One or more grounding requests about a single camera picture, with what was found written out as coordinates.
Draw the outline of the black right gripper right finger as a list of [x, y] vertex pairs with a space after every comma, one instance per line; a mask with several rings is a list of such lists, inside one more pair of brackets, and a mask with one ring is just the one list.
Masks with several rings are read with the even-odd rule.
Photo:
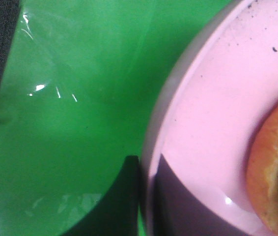
[[224, 192], [209, 188], [191, 193], [162, 156], [154, 185], [156, 236], [270, 236], [258, 217]]

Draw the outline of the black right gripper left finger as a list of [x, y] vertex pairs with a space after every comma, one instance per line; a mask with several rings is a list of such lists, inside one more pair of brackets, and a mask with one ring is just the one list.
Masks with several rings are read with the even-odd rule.
[[114, 183], [94, 209], [64, 236], [137, 236], [139, 157], [125, 157]]

